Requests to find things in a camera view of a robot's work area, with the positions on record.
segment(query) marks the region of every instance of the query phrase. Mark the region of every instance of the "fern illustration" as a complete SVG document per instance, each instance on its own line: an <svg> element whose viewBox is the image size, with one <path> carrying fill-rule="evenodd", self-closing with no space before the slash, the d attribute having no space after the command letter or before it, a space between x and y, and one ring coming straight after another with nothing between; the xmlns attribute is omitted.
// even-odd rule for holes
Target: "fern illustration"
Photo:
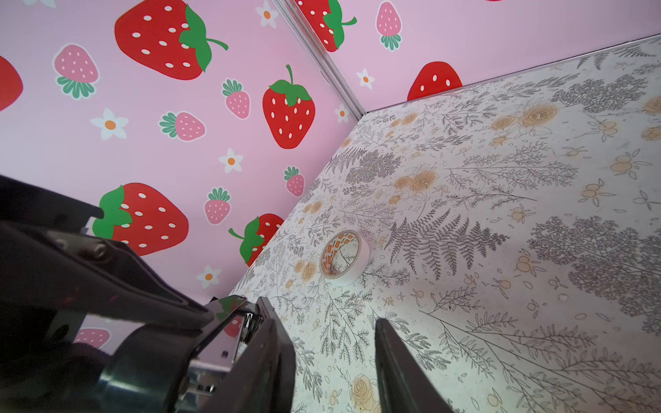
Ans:
<svg viewBox="0 0 661 413"><path fill-rule="evenodd" d="M475 287L466 287L454 289L452 291L446 291L445 295L436 299L436 294L431 293L432 300L434 301L434 309L427 314L434 313L437 310L451 310L462 309L466 313L470 313L471 310L480 308L480 300L471 301L475 297Z"/></svg>
<svg viewBox="0 0 661 413"><path fill-rule="evenodd" d="M620 110L628 102L635 102L644 96L646 85L647 79L636 79L632 75L622 75L608 84L604 84L603 79L586 79L565 91L557 91L551 101L561 102L565 106L582 104L587 113Z"/></svg>
<svg viewBox="0 0 661 413"><path fill-rule="evenodd" d="M350 293L345 291L337 298L327 293L329 303L326 306L324 322L326 326L321 332L321 352L326 356L335 355L351 364L352 357L361 363L365 362L365 346L369 344L369 332L356 330L356 319L365 305L372 300L372 292Z"/></svg>
<svg viewBox="0 0 661 413"><path fill-rule="evenodd" d="M526 82L513 85L506 89L504 93L494 94L491 100L500 102L501 100L510 100L513 98L529 98L541 91L542 88L548 88L551 91L564 86L565 83L574 80L578 74L565 75L562 77L549 77L539 82Z"/></svg>
<svg viewBox="0 0 661 413"><path fill-rule="evenodd" d="M517 406L528 413L583 413L588 393L612 413L661 412L661 371L636 359L625 361L607 348L599 351L594 348L597 338L577 327L552 324L530 333L512 331L517 320L507 313L485 313L470 327L461 328L429 315L441 324L440 346L445 354L455 361L464 359L491 379L499 369L510 397L516 397ZM511 346L504 346L502 339ZM508 363L504 356L516 363Z"/></svg>
<svg viewBox="0 0 661 413"><path fill-rule="evenodd" d="M661 336L661 229L640 238L614 221L577 218L573 227L559 217L537 224L528 241L537 257L571 264L569 280L586 293L617 300L631 317L644 316L642 329Z"/></svg>
<svg viewBox="0 0 661 413"><path fill-rule="evenodd" d="M496 209L510 202L520 202L521 200L537 201L512 193L511 188L504 188L501 185L492 185L488 190L482 188L469 188L470 195L450 194L445 198L437 198L432 202L432 207L439 208L448 203L453 206L463 206L467 209L474 208L481 202L493 202L491 209Z"/></svg>
<svg viewBox="0 0 661 413"><path fill-rule="evenodd" d="M545 163L548 150L546 143L535 141L504 157L475 155L467 158L461 167L447 168L450 171L447 179L457 189L465 189L474 180L490 185L505 181L513 188L524 190L536 189L537 185L571 185L578 168L558 161ZM459 171L468 172L472 177L461 176Z"/></svg>
<svg viewBox="0 0 661 413"><path fill-rule="evenodd" d="M329 170L335 173L335 170L339 169L340 172L342 172L344 169L348 169L348 167L353 165L367 152L367 149L362 149L359 147L345 149L330 159L328 165L326 165L326 171Z"/></svg>
<svg viewBox="0 0 661 413"><path fill-rule="evenodd" d="M474 253L477 250L486 257L486 250L496 250L509 237L492 233L489 228L482 229L480 223L475 223L469 229L470 220L461 223L461 215L457 215L450 222L443 225L450 214L450 210L434 218L436 210L432 209L424 217L409 222L407 218L397 226L391 228L390 238L385 245L387 248L393 244L390 263L395 261L400 250L404 250L404 259L411 270L417 274L414 259L420 255L425 264L440 278L443 263L457 273L457 257L461 256L468 269L473 265Z"/></svg>
<svg viewBox="0 0 661 413"><path fill-rule="evenodd" d="M296 359L296 375L303 375L305 390L310 390L317 402L320 402L324 394L321 389L321 374L318 371L310 370L310 367L315 366L315 352L306 350L305 342L301 338L292 337L292 344Z"/></svg>

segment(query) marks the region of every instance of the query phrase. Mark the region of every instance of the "pink wall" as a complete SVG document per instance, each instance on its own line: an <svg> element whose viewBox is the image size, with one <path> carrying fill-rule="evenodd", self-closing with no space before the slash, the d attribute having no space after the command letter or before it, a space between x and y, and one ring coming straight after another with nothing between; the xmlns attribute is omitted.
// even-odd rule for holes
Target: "pink wall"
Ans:
<svg viewBox="0 0 661 413"><path fill-rule="evenodd" d="M11 66L0 64L0 88L3 90L0 108L8 104L0 111L0 174L94 205L99 205L104 194L132 182L146 184L160 192L186 217L167 217L178 219L176 229L183 231L182 235L173 230L169 241L175 243L173 239L184 235L185 239L167 249L146 254L143 259L171 286L205 303L214 295L221 297L229 293L248 268L239 254L241 240L232 237L228 229L233 228L242 235L246 225L259 215L273 213L285 218L299 198L288 191L284 171L296 166L307 188L330 154L346 138L355 120L347 116L347 122L338 121L336 110L340 108L340 99L282 16L271 12L271 19L262 25L263 10L256 8L263 9L263 0L190 1L190 7L206 25L206 37L229 45L225 51L210 43L212 60L206 72L193 80L175 79L160 73L168 73L163 63L170 62L164 59L185 67L186 59L195 58L194 54L174 56L184 50L178 42L182 31L178 21L171 22L176 27L174 34L163 28L167 23L163 19L181 19L172 17L166 9L174 7L170 13L178 13L177 7L184 7L180 0L152 1L151 20L140 19L147 15L142 10L136 15L136 21L128 21L122 28L131 35L133 30L142 31L140 38L125 38L124 41L133 38L147 42L149 46L144 48L151 48L148 57L154 60L145 62L156 65L159 71L138 63L145 57L140 47L136 49L138 61L118 47L115 22L138 3L139 0L3 2L0 27L4 38L10 40L3 43L0 55ZM141 26L147 23L154 26ZM169 42L168 49L163 51L155 43L155 36L161 35ZM84 57L86 70L98 71L98 81L92 83L95 93L88 98L79 96L75 100L71 94L63 93L62 85L56 81L61 73L56 73L53 60L69 43L78 44L89 53L93 63ZM73 65L73 60L66 63ZM75 67L81 65L83 62L79 60ZM262 97L269 86L280 79L289 81L286 65L291 65L294 82L305 87L315 107L314 121L294 149L283 149L276 143L262 109ZM11 67L23 84L22 94L13 103L15 96L4 94L10 86L17 87L16 81L10 85L7 80L11 79ZM85 79L96 77L96 73L91 73ZM225 104L223 82L228 78L242 83L250 98L250 113L244 120L230 112ZM304 104L310 106L310 102L303 102L280 110L285 114L303 108ZM110 120L106 108L115 117L113 130L104 131L100 127ZM162 133L163 127L159 125L163 122L162 116L182 111L205 125L204 136L184 141L187 137L171 139ZM243 156L240 172L225 173L225 165L219 158L227 156L228 149ZM209 201L208 194L218 187L229 192L231 209L220 224L211 225L204 207ZM153 203L152 195L158 195L145 192L148 191L145 187L126 188L129 188L127 192L134 192L127 193L127 199L133 197L133 202L145 208L139 217L136 212L142 211L138 211L135 204L131 207L129 201L124 202L130 207L127 210L133 219L130 225L137 228L152 224L152 231L170 231L165 227L169 221L161 222L161 216L154 217L158 205ZM146 198L141 198L139 194L144 192ZM119 203L115 202L114 211L121 209ZM167 209L168 213L173 211L170 207ZM117 216L121 219L126 214L117 212ZM186 220L187 232L183 230ZM131 234L118 225L110 227L113 235L123 234L127 241L130 239L129 245L138 251L148 252L152 247L151 241L144 249L135 246L144 243L141 237L147 237L146 230L137 228L143 233ZM160 242L158 238L154 238L154 243ZM212 274L210 283L204 280L206 274Z"/></svg>
<svg viewBox="0 0 661 413"><path fill-rule="evenodd" d="M322 30L308 4L320 2L296 1ZM343 26L344 42L330 56L368 111L405 101L433 61L450 64L467 85L661 32L658 0L391 0L401 17L391 52L376 29L381 0L340 4L342 22L357 23ZM360 84L363 69L372 89Z"/></svg>

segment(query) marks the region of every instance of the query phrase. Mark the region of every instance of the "pink strawberry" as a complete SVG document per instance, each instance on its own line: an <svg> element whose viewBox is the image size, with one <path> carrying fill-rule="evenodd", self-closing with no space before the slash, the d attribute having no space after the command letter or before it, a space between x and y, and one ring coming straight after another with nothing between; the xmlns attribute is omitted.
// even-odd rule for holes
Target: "pink strawberry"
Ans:
<svg viewBox="0 0 661 413"><path fill-rule="evenodd" d="M223 83L223 94L227 96L225 104L239 119L245 119L250 114L250 96L242 89L243 86L236 80L228 79Z"/></svg>
<svg viewBox="0 0 661 413"><path fill-rule="evenodd" d="M285 170L284 180L287 181L287 191L291 192L292 195L303 195L305 178L298 173L297 167L288 167L287 170Z"/></svg>
<svg viewBox="0 0 661 413"><path fill-rule="evenodd" d="M81 328L73 339L74 343L85 343L95 348L101 348L110 339L110 332L105 328Z"/></svg>
<svg viewBox="0 0 661 413"><path fill-rule="evenodd" d="M159 125L163 127L161 132L170 135L171 139L178 137L184 142L200 139L206 133L206 127L201 120L188 112L179 112L176 116L172 112L163 115L164 122Z"/></svg>
<svg viewBox="0 0 661 413"><path fill-rule="evenodd" d="M220 224L229 215L229 194L223 188L215 189L209 194L209 200L204 204L204 211L211 225Z"/></svg>
<svg viewBox="0 0 661 413"><path fill-rule="evenodd" d="M61 75L57 82L64 94L78 100L96 93L92 83L98 81L98 69L82 46L64 45L53 59L53 68Z"/></svg>
<svg viewBox="0 0 661 413"><path fill-rule="evenodd" d="M381 43L386 49L394 52L399 49L402 36L399 32L402 30L402 20L395 10L395 6L389 1L384 1L379 7L379 14L376 16L376 30L381 33Z"/></svg>

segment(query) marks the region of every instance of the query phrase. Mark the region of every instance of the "strawberry leaves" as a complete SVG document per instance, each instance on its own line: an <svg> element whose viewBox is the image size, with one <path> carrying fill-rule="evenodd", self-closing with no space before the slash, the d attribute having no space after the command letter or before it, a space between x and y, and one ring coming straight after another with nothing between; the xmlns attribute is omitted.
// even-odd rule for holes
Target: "strawberry leaves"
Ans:
<svg viewBox="0 0 661 413"><path fill-rule="evenodd" d="M288 167L287 170L285 170L285 177L284 180L290 180L296 175L298 175L298 168L297 167Z"/></svg>
<svg viewBox="0 0 661 413"><path fill-rule="evenodd" d="M352 18L348 22L342 22L342 7L338 0L329 0L330 13L324 16L324 22L329 29L333 30L333 38L335 40L335 47L338 49L340 45L344 43L344 27L342 26L352 26L356 24L358 20L356 17Z"/></svg>
<svg viewBox="0 0 661 413"><path fill-rule="evenodd" d="M259 235L257 235L258 230L259 230L259 217L253 219L248 223L248 225L246 225L244 237L236 234L236 232L234 232L232 228L230 228L228 231L234 237L243 239L243 242L239 247L239 252L241 253L241 256L243 257L243 260L246 262L246 264L248 263L248 261L250 261L251 256L253 255L254 252L253 248L256 248L264 243L264 239Z"/></svg>
<svg viewBox="0 0 661 413"><path fill-rule="evenodd" d="M305 87L293 83L292 67L287 65L287 70L290 73L290 79L292 80L291 83L286 80L279 80L273 85L270 85L270 89L275 93L284 94L287 98L287 105L289 107L294 106L298 102L298 99L312 100L307 90L305 90Z"/></svg>
<svg viewBox="0 0 661 413"><path fill-rule="evenodd" d="M229 201L229 193L227 191L223 191L223 188L220 187L218 189L215 189L209 194L209 199L211 201Z"/></svg>
<svg viewBox="0 0 661 413"><path fill-rule="evenodd" d="M159 125L163 127L161 132L166 135L170 135L170 139L176 138L176 116L172 112L169 112L167 115L163 115L163 121L159 122Z"/></svg>
<svg viewBox="0 0 661 413"><path fill-rule="evenodd" d="M228 46L219 40L206 37L204 21L190 8L190 5L186 5L186 22L190 30L185 30L181 33L179 43L195 49L195 58L198 60L198 65L200 65L202 71L206 72L207 66L211 63L212 56L211 47L208 42L219 44L225 50L228 49Z"/></svg>
<svg viewBox="0 0 661 413"><path fill-rule="evenodd" d="M133 223L131 214L121 209L124 203L124 187L110 191L101 197L98 206L103 209L103 219L96 219L92 224L94 235L99 238L111 239L115 226Z"/></svg>

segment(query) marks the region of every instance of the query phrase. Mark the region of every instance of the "yellow rose illustration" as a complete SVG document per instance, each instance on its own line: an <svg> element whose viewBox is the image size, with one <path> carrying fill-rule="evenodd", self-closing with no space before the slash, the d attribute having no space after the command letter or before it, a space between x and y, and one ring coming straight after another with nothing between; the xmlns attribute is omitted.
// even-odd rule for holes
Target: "yellow rose illustration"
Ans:
<svg viewBox="0 0 661 413"><path fill-rule="evenodd" d="M415 178L413 178L413 182L411 182L411 189L416 192L423 191L433 185L435 177L436 175L434 172L430 170L420 172Z"/></svg>
<svg viewBox="0 0 661 413"><path fill-rule="evenodd" d="M539 126L553 119L556 113L558 110L555 105L542 104L527 110L519 119L519 123L523 126Z"/></svg>
<svg viewBox="0 0 661 413"><path fill-rule="evenodd" d="M411 184L411 181L412 179L410 176L402 176L395 181L395 189L405 188Z"/></svg>
<svg viewBox="0 0 661 413"><path fill-rule="evenodd" d="M360 410L371 410L374 406L374 397L369 379L364 375L359 375L351 386L351 397L356 402Z"/></svg>
<svg viewBox="0 0 661 413"><path fill-rule="evenodd" d="M642 111L648 115L661 114L661 96L653 98L643 106Z"/></svg>
<svg viewBox="0 0 661 413"><path fill-rule="evenodd" d="M315 202L314 205L312 205L312 213L317 213L321 209L321 207L324 206L324 203L322 201L317 201Z"/></svg>
<svg viewBox="0 0 661 413"><path fill-rule="evenodd" d="M417 113L408 114L402 121L402 125L411 125L418 118Z"/></svg>
<svg viewBox="0 0 661 413"><path fill-rule="evenodd" d="M515 117L513 117L513 116L503 116L502 118L496 119L494 121L494 123L491 124L491 128L496 129L496 130L507 129L514 122L516 122Z"/></svg>
<svg viewBox="0 0 661 413"><path fill-rule="evenodd" d="M317 265L314 262L308 262L303 270L303 281L308 282L312 280L312 277L317 272Z"/></svg>
<svg viewBox="0 0 661 413"><path fill-rule="evenodd" d="M642 138L646 141L658 141L661 139L661 127L647 128L647 130L642 133Z"/></svg>

